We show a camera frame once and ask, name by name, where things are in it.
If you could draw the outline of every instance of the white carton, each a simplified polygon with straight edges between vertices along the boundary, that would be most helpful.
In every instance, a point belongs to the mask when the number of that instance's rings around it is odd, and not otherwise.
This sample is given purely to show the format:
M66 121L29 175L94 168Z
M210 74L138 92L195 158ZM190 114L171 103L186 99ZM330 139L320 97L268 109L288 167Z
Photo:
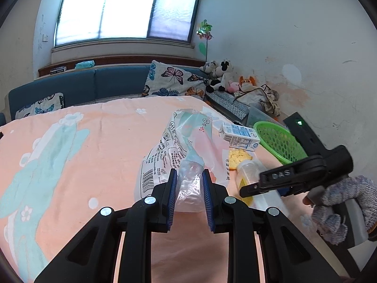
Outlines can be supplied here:
M222 124L220 136L229 142L230 147L250 151L254 151L261 141L254 129L225 122Z

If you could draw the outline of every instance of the pink bedsheet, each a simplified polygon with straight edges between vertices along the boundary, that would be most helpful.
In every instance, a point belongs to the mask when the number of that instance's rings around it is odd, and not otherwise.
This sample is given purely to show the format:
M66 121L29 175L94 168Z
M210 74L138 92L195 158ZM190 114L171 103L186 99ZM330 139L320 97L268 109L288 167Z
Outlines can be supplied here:
M24 282L33 282L99 209L133 205L140 163L180 108L209 107L189 96L121 99L0 128L0 247ZM256 154L266 167L279 165L261 146ZM228 192L237 196L234 177L232 172ZM311 210L301 199L285 202L292 221L306 232ZM321 239L308 237L344 274ZM153 282L226 282L227 265L228 235L211 233L203 212L176 213L168 234L152 235Z

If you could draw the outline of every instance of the glove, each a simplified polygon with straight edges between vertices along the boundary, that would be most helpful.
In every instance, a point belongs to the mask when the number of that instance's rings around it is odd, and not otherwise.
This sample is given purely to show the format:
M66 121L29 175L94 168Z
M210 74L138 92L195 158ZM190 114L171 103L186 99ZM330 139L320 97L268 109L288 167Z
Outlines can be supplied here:
M332 212L331 206L352 198L359 202L369 240L377 240L377 187L370 179L358 176L343 179L327 187L321 197L323 206L314 206L312 220L317 224L321 236L333 245L346 239L348 227L340 215ZM303 202L310 204L307 197Z

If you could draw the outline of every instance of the transparent plastic bottle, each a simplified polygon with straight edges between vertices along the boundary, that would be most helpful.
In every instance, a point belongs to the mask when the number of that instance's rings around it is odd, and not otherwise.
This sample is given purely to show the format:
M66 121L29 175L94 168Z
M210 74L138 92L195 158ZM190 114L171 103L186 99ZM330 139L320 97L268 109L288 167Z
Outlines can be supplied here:
M237 166L236 184L238 190L243 186L257 183L259 181L259 174L266 170L267 168L255 157L242 161ZM270 207L275 207L282 211L285 216L288 217L289 215L289 211L284 205L278 191L269 191L264 194L241 199L251 208L265 211Z

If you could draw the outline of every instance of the silver screw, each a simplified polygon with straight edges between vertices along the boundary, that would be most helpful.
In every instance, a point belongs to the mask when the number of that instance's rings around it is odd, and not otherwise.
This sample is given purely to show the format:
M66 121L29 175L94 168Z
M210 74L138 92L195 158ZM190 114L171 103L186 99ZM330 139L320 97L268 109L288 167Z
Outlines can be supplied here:
M146 198L144 199L144 202L145 202L146 204L153 204L153 203L156 202L156 198L155 198L155 197L152 197L152 196L149 196L149 197L146 197Z
M224 201L228 204L233 204L233 203L236 203L236 198L235 197L232 197L232 196L228 196L224 199Z
M102 216L108 216L112 213L112 210L111 208L103 208L101 209L101 215Z
M270 208L270 209L268 209L268 213L270 215L277 216L277 215L279 215L280 212L277 208Z

